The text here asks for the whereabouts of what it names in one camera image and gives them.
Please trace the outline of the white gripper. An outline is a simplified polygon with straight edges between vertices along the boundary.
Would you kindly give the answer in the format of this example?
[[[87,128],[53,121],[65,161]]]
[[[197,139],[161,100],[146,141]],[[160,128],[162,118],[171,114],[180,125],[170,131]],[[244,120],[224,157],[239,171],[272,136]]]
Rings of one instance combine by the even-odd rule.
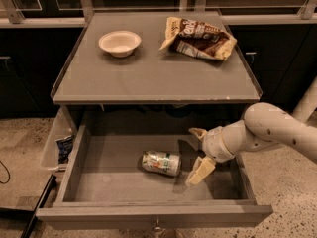
[[[225,163],[235,158],[227,149],[222,137],[222,127],[206,131],[202,128],[189,128],[189,133],[202,141],[202,150],[207,157],[198,157],[185,184],[195,186],[200,184],[216,168],[216,163]]]

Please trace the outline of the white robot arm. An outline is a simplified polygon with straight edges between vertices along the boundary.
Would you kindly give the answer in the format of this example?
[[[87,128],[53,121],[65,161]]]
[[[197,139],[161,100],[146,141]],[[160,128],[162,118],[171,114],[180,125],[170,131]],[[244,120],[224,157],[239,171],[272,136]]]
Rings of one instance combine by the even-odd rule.
[[[190,128],[201,142],[204,158],[198,157],[186,180],[187,186],[201,183],[217,163],[232,160],[240,152],[258,152],[278,144],[289,146],[317,162],[317,128],[306,121],[317,108],[317,78],[314,79],[293,113],[266,102],[248,107],[243,118],[225,127],[212,130]]]

